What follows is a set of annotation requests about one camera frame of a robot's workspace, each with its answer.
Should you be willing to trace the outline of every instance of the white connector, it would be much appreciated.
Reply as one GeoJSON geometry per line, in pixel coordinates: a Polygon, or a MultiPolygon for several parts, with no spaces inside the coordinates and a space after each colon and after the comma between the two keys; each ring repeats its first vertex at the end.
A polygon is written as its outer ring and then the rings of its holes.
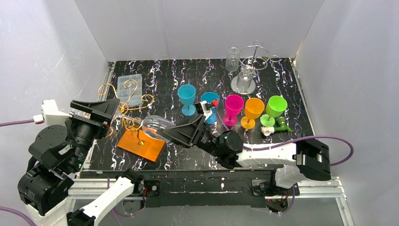
{"type": "Polygon", "coordinates": [[[67,120],[70,115],[58,110],[55,100],[43,100],[41,105],[42,117],[44,122],[48,125],[65,125],[65,120],[67,120]]]}
{"type": "Polygon", "coordinates": [[[266,126],[262,128],[262,133],[265,136],[270,136],[270,134],[274,133],[274,127],[273,126],[266,126]]]}
{"type": "Polygon", "coordinates": [[[33,120],[35,121],[35,124],[42,124],[44,123],[44,117],[42,114],[37,114],[33,116],[33,120]]]}

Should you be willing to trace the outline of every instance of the plastic container lid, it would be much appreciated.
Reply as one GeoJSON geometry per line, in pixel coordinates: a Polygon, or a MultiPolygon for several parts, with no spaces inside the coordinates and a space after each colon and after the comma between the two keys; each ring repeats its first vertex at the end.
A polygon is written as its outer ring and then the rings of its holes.
{"type": "Polygon", "coordinates": [[[121,102],[126,102],[129,99],[130,95],[135,90],[136,83],[134,81],[129,81],[126,83],[126,86],[129,86],[131,84],[129,88],[125,88],[123,86],[123,84],[129,79],[136,80],[138,82],[138,87],[136,92],[133,94],[132,98],[129,100],[128,107],[141,106],[143,104],[143,101],[141,100],[142,96],[141,74],[132,74],[132,75],[125,75],[118,77],[118,85],[117,85],[118,98],[120,99],[121,102]]]}

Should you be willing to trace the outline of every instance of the pink plastic wine glass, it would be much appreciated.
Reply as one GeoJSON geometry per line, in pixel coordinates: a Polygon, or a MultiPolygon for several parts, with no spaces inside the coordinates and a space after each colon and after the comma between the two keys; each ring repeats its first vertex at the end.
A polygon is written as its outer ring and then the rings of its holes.
{"type": "Polygon", "coordinates": [[[230,95],[226,98],[224,109],[226,114],[223,116],[223,122],[226,126],[234,126],[237,123],[237,115],[244,106],[244,100],[238,95],[230,95]]]}

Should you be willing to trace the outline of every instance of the cable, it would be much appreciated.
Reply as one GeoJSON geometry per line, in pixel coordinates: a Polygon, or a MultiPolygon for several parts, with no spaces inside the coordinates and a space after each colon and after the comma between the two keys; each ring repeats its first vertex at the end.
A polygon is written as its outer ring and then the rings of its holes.
{"type": "MultiPolygon", "coordinates": [[[[226,130],[230,130],[230,129],[228,129],[227,126],[223,123],[223,120],[222,120],[222,118],[220,117],[219,112],[217,111],[217,109],[216,109],[216,114],[217,114],[217,117],[219,118],[220,122],[221,122],[222,125],[224,126],[224,128],[226,128],[226,130]]],[[[355,152],[355,150],[354,150],[354,148],[353,148],[353,145],[352,145],[348,140],[346,140],[346,139],[344,139],[344,138],[341,138],[341,137],[337,137],[337,136],[326,136],[326,135],[314,135],[314,136],[301,137],[301,138],[297,138],[297,139],[285,141],[285,142],[283,142],[283,143],[276,144],[276,145],[269,146],[269,147],[251,148],[251,147],[244,146],[243,148],[244,148],[244,149],[247,149],[247,150],[252,150],[252,151],[263,151],[263,150],[268,150],[268,149],[280,147],[280,146],[283,146],[283,145],[295,143],[295,142],[302,141],[302,140],[313,139],[313,138],[327,138],[327,139],[340,140],[340,141],[346,143],[346,144],[349,146],[349,148],[351,149],[351,150],[349,151],[348,156],[346,156],[344,159],[342,159],[342,160],[340,160],[340,161],[331,163],[330,166],[336,166],[336,165],[339,165],[339,164],[342,164],[342,163],[348,161],[348,160],[352,157],[353,153],[355,152]]]]}
{"type": "Polygon", "coordinates": [[[116,214],[123,216],[123,217],[130,217],[132,216],[132,214],[128,214],[128,213],[121,213],[119,211],[117,211],[115,208],[112,209],[116,214]]]}
{"type": "MultiPolygon", "coordinates": [[[[107,189],[110,188],[110,178],[107,178],[107,189]]],[[[115,212],[115,208],[113,208],[111,210],[116,222],[118,223],[119,226],[122,226],[122,223],[120,222],[120,220],[118,219],[118,216],[116,216],[116,212],[115,212]]]]}
{"type": "Polygon", "coordinates": [[[288,196],[289,196],[289,190],[287,191],[287,195],[286,195],[286,198],[284,200],[287,200],[288,196]]]}
{"type": "Polygon", "coordinates": [[[292,206],[294,205],[294,201],[295,201],[295,188],[294,188],[294,186],[292,186],[292,201],[291,201],[291,204],[288,206],[288,208],[285,211],[283,211],[281,213],[287,213],[292,208],[292,206]]]}
{"type": "Polygon", "coordinates": [[[27,215],[15,210],[15,209],[0,206],[0,210],[7,211],[7,212],[13,213],[15,215],[18,215],[18,216],[22,217],[30,226],[36,226],[36,224],[27,215]]]}
{"type": "Polygon", "coordinates": [[[5,123],[0,123],[0,127],[13,126],[13,125],[18,125],[18,124],[26,124],[26,123],[32,123],[32,122],[35,122],[35,120],[29,119],[29,120],[22,120],[22,121],[10,121],[10,122],[5,122],[5,123]]]}
{"type": "Polygon", "coordinates": [[[229,129],[229,128],[226,126],[226,124],[223,122],[223,119],[220,117],[219,112],[218,112],[218,110],[217,110],[218,106],[216,106],[216,114],[217,114],[217,117],[219,118],[220,122],[222,122],[222,125],[224,126],[224,128],[225,128],[226,130],[231,130],[231,129],[229,129]]]}
{"type": "Polygon", "coordinates": [[[139,195],[141,195],[143,192],[144,192],[144,188],[141,189],[140,193],[138,193],[138,194],[132,194],[132,196],[139,196],[139,195]]]}
{"type": "Polygon", "coordinates": [[[144,202],[144,204],[145,204],[145,195],[147,194],[147,188],[145,188],[145,190],[144,190],[144,195],[143,195],[143,202],[144,202]]]}

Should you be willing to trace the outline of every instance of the white wall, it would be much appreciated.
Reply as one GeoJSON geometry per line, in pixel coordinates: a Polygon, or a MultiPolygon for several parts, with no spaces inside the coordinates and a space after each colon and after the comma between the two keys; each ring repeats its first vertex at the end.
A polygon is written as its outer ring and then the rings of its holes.
{"type": "MultiPolygon", "coordinates": [[[[43,99],[69,112],[73,99],[96,101],[107,61],[74,1],[0,1],[0,122],[31,119],[43,99]]],[[[0,128],[0,205],[24,210],[17,183],[29,145],[44,125],[0,128]]],[[[2,225],[27,225],[0,211],[2,225]]]]}
{"type": "MultiPolygon", "coordinates": [[[[398,225],[399,3],[327,0],[297,56],[317,134],[355,147],[333,167],[356,225],[398,225]]],[[[348,153],[328,142],[332,161],[348,153]]]]}
{"type": "Polygon", "coordinates": [[[263,42],[295,57],[323,0],[75,0],[108,61],[225,58],[263,42]]]}

